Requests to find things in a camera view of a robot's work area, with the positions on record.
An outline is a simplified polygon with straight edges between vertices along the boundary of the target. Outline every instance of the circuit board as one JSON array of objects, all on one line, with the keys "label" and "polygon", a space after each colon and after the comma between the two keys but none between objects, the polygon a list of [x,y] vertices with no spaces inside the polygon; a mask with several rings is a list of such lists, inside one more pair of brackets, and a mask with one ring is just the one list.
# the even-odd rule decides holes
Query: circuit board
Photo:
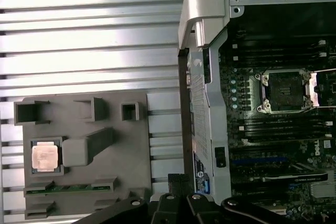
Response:
[{"label": "circuit board", "polygon": [[232,195],[288,219],[336,215],[336,40],[248,40],[220,49]]}]

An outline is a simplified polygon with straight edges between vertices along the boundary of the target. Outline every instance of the pci express slot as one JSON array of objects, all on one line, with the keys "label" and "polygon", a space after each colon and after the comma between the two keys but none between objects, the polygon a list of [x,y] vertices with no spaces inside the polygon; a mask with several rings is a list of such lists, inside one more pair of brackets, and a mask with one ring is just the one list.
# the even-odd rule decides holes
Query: pci express slot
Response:
[{"label": "pci express slot", "polygon": [[287,162],[286,157],[256,157],[256,158],[240,158],[231,160],[233,165],[254,165],[254,164],[265,164],[265,163],[281,163]]},{"label": "pci express slot", "polygon": [[290,196],[286,193],[288,191],[287,185],[279,186],[255,186],[253,184],[238,184],[232,185],[235,193],[239,197],[243,198],[247,202],[258,202],[258,201],[268,201],[268,200],[281,200],[287,201]]}]

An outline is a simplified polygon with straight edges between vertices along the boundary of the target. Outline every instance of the cpu socket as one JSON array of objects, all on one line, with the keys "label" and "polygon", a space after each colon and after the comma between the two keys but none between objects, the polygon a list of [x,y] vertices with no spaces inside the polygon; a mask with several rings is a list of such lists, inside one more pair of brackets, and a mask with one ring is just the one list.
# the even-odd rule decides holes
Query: cpu socket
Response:
[{"label": "cpu socket", "polygon": [[305,69],[267,70],[254,76],[260,81],[261,105],[266,114],[298,113],[312,107],[305,85],[310,73]]}]

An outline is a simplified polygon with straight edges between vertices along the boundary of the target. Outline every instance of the screw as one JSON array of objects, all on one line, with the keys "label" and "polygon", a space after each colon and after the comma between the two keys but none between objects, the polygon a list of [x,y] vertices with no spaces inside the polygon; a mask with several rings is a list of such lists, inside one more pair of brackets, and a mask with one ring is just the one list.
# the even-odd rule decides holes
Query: screw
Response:
[{"label": "screw", "polygon": [[135,200],[135,201],[132,202],[132,205],[134,205],[134,206],[138,206],[138,205],[140,205],[140,201]]},{"label": "screw", "polygon": [[238,202],[233,200],[233,199],[229,199],[227,201],[227,203],[230,205],[230,206],[237,206],[238,205]]},{"label": "screw", "polygon": [[198,194],[195,194],[195,195],[193,195],[193,196],[192,196],[192,198],[193,198],[193,199],[200,199],[200,198],[201,198],[201,196],[200,196],[200,195],[198,195]]}]

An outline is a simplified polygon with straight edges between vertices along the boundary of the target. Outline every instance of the silver metal frame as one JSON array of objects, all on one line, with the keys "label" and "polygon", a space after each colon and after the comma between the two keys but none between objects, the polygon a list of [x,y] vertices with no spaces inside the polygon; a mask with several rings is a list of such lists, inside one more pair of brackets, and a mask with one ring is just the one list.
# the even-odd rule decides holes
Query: silver metal frame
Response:
[{"label": "silver metal frame", "polygon": [[[228,138],[226,125],[226,105],[221,93],[219,76],[219,48],[227,39],[226,25],[231,18],[244,14],[246,5],[279,5],[300,3],[325,3],[336,0],[184,0],[178,43],[180,49],[190,48],[189,66],[191,80],[194,74],[203,74],[202,49],[209,49],[211,82],[204,85],[204,111],[206,125],[207,158],[197,152],[197,136],[193,139],[193,148],[206,166],[210,178],[211,195],[216,203],[231,196],[228,158]],[[215,148],[225,147],[226,167],[217,168]]]}]

